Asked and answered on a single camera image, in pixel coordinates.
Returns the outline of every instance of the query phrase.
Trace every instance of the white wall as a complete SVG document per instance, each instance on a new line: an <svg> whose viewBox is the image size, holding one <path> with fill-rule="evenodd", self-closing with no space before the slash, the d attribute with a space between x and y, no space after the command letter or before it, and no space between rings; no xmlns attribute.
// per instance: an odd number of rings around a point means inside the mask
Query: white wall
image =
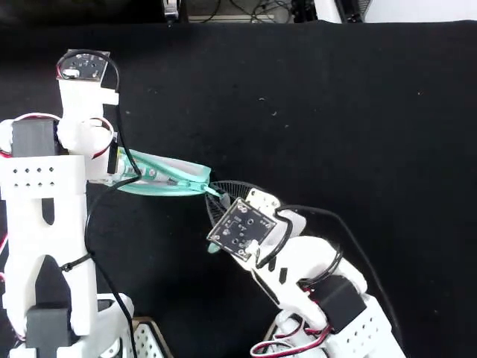
<svg viewBox="0 0 477 358"><path fill-rule="evenodd" d="M371 0L365 22L477 20L477 0Z"/></svg>

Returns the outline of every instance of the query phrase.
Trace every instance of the black fabric surface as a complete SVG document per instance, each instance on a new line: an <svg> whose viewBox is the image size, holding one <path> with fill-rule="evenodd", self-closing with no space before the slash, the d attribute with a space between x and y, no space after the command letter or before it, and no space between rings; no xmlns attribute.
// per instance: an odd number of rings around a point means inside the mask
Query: black fabric surface
<svg viewBox="0 0 477 358"><path fill-rule="evenodd" d="M339 213L381 275L408 356L471 357L476 43L471 22L3 31L0 117L60 114L57 59L110 50L132 147ZM89 186L89 198L103 189ZM117 287L176 357L246 357L277 312L226 254L206 253L202 197L118 192L92 225ZM347 238L332 239L367 274Z"/></svg>

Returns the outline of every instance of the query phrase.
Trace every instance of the circuit board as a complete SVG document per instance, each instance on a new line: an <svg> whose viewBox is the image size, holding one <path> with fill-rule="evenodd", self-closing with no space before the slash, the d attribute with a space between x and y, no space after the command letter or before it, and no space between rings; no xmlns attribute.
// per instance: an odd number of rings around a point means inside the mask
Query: circuit board
<svg viewBox="0 0 477 358"><path fill-rule="evenodd" d="M102 51L101 53L110 56L109 52ZM94 54L77 54L64 60L58 70L61 71L64 78L100 82L103 79L106 66L107 62Z"/></svg>
<svg viewBox="0 0 477 358"><path fill-rule="evenodd" d="M247 261L251 254L246 249L256 240L259 245L277 223L238 198L207 236L223 250Z"/></svg>

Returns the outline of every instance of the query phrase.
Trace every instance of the cable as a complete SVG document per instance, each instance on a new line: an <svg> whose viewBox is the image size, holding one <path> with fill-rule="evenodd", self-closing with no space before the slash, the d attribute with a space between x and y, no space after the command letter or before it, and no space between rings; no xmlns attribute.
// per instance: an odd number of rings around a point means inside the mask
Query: cable
<svg viewBox="0 0 477 358"><path fill-rule="evenodd" d="M399 345L403 348L401 328L400 328L400 325L399 325L399 321L397 319L396 311L394 310L394 307L391 303L391 300L389 299L388 294L386 293L384 287L382 286L381 280L379 279L379 276L378 276L375 268L373 267L373 264L371 263L370 259L367 257L363 248L359 244L359 241L355 238L353 232L348 228L348 226L346 225L344 220L338 214L336 214L332 211L329 211L329 210L318 208L318 207L307 207L305 205L282 205L278 209L280 209L280 210L305 210L305 211L309 211L310 213L317 213L317 214L323 215L323 216L330 216L330 217L334 218L335 220L337 220L340 223L340 225L346 231L347 235L350 237L351 242L354 244L357 252L361 255L361 258L363 259L364 263L366 264L369 272L371 273L371 276L373 277L373 280L376 284L376 287L378 288L379 293L381 294L382 300L384 301L385 306L388 310L388 314L391 317L391 322L392 322L392 325L393 325L393 328L394 328L394 335L396 337L396 340L398 341Z"/></svg>
<svg viewBox="0 0 477 358"><path fill-rule="evenodd" d="M250 355L253 358L281 358L281 357L293 356L295 354L300 354L300 353L303 353L305 351L309 351L310 349L316 348L319 345L321 345L324 342L324 340L327 338L330 331L331 331L331 327L326 326L326 328L323 329L323 331L321 332L320 336L317 337L316 340L314 340L313 342L310 342L306 345L301 345L301 346L298 346L298 347L286 349L284 351L271 353L271 354L268 354L268 353L260 354L260 353L257 353L257 351L265 349L265 348L269 348L270 346L274 346L274 345L284 345L284 346L286 346L286 345L289 345L289 344L284 342L284 341L280 341L280 340L260 342L256 345L254 345L250 349Z"/></svg>
<svg viewBox="0 0 477 358"><path fill-rule="evenodd" d="M262 14L265 14L272 22L276 23L276 24L279 24L279 23L283 23L283 24L288 24L290 19L291 19L291 11L290 9L288 8L287 4L283 1L279 1L279 0L275 0L274 1L277 5L276 6L273 6L273 7L270 7L270 8L264 8L262 11L260 11L259 13L256 13L256 15L262 15ZM262 7L267 7L268 5L270 5L271 3L268 2L267 4L265 5L262 5ZM276 9L280 9L280 8L284 8L287 10L288 12L288 17L287 19L284 21L284 22L277 22L275 21L275 18L271 18L269 17L269 13L273 10L276 10Z"/></svg>
<svg viewBox="0 0 477 358"><path fill-rule="evenodd" d="M4 251L5 247L7 246L7 242L8 242L8 233L3 235L3 237L1 238L1 241L0 241L0 255Z"/></svg>
<svg viewBox="0 0 477 358"><path fill-rule="evenodd" d="M205 19L205 20L202 21L202 24L205 24L206 22L209 22L210 20L212 20L215 17L215 15L217 15L218 10L221 7L221 4L222 4L222 0L217 0L217 3L215 4L215 9L212 11L212 13L210 14L208 19Z"/></svg>
<svg viewBox="0 0 477 358"><path fill-rule="evenodd" d="M285 339L285 338L290 338L291 336L294 336L297 334L300 330L303 329L303 326L305 325L305 320L301 319L301 322L298 323L297 327L292 330L290 333L281 333L281 334L274 334L274 339Z"/></svg>
<svg viewBox="0 0 477 358"><path fill-rule="evenodd" d="M285 216L281 216L279 214L280 211L284 210L282 208L283 208L283 206L278 207L278 208L275 209L275 217L277 219L279 219L281 222L286 223L285 233L283 234L283 238L280 240L278 245L275 246L274 249L272 251L270 251L270 253L267 256L265 256L260 262L258 262L256 264L256 267L258 269L263 268L263 266L267 265L276 255L278 255L278 253L285 246L288 239L290 239L291 232L293 231L293 222L291 222L291 220L289 218L286 218Z"/></svg>
<svg viewBox="0 0 477 358"><path fill-rule="evenodd" d="M98 57L102 58L106 62L108 62L108 64L113 67L113 69L116 73L115 91L117 93L119 93L119 90L121 88L121 79L120 79L120 75L119 75L119 68L113 60L111 60L108 56L106 56L105 54L103 54L102 52L99 52L99 51L81 49L81 50L69 51L68 53L66 53L63 57L60 58L60 60L57 63L57 72L61 76L61 78L64 78L63 74L60 71L61 64L63 63L63 61L65 61L65 60L67 60L71 57L74 57L77 54L93 54L95 56L98 56ZM91 255L91 259L95 263L95 265L98 268L98 270L100 271L100 273L103 275L103 278L106 281L106 284L109 286L109 288L111 290L111 293L113 294L114 298L118 302L119 307L121 308L121 311L124 313L124 316L126 317L127 325L129 326L129 331L130 331L130 340L131 340L131 345L132 345L132 349L133 349L133 356L134 356L134 358L137 358L136 344L134 342L133 319L131 318L131 315L129 314L129 311L127 310L127 307L124 305L124 302L122 301L121 296L119 296L119 293L118 293L117 289L115 288L113 282L111 281L109 275L106 273L103 266L99 263L98 259L94 255L94 251L92 251L90 246L89 246L89 224L91 223L92 214L95 212L95 209L98 207L101 199L103 199L108 193L114 192L115 190L117 190L121 186L128 185L128 184L131 184L131 183L134 183L134 182L140 180L141 176L142 176L139 167L137 166L136 162L133 159L132 154L130 153L129 146L127 145L127 141L124 138L124 129L123 129L123 124L122 124L121 109L120 109L119 103L116 106L115 114L116 114L116 124L118 126L118 133L119 133L119 137L121 138L121 141L122 141L124 152L125 152L128 160L130 161L131 166L133 167L134 172L136 173L136 176L134 178L129 178L129 179L126 179L126 180L123 180L123 181L119 181L118 183L108 187L105 191L103 191L100 195L98 195L96 197L96 199L92 202L92 204L91 204L91 206L89 207L89 210L88 210L88 215L86 217L86 224L85 224L85 227L84 227L84 245L86 247L86 251L88 251L88 253Z"/></svg>
<svg viewBox="0 0 477 358"><path fill-rule="evenodd" d="M336 250L336 255L335 255L335 258L333 259L333 261L329 264L329 266L326 268L326 270L324 270L323 272L321 272L317 277L314 277L314 278L307 278L307 279L304 279L304 280L300 280L298 281L298 283L302 286L302 287L307 287L307 286L312 286L312 285L315 285L316 283L324 280L325 278L328 278L329 276L331 276L333 274L333 272L336 271L336 269L338 268L340 262L341 262L341 259L343 258L343 250L341 248L338 248L338 250Z"/></svg>
<svg viewBox="0 0 477 358"><path fill-rule="evenodd" d="M248 11L246 11L242 6L240 6L239 4L237 4L234 0L229 0L229 3L230 3L233 7L239 9L239 10L240 10L242 13L244 13L245 15L250 16L250 22L252 22L252 19L253 19L253 18L252 18L252 14L251 14L251 13L249 13Z"/></svg>

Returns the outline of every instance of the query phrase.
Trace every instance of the black zip tie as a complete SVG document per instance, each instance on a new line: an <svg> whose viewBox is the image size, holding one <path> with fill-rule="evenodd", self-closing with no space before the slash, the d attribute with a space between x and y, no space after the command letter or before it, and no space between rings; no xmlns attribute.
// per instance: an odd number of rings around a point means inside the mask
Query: black zip tie
<svg viewBox="0 0 477 358"><path fill-rule="evenodd" d="M75 268L75 266L78 266L80 263L84 263L85 261L89 260L91 256L92 255L88 253L75 261L71 261L70 263L65 263L63 266L60 267L60 270L64 272L70 272L72 269Z"/></svg>

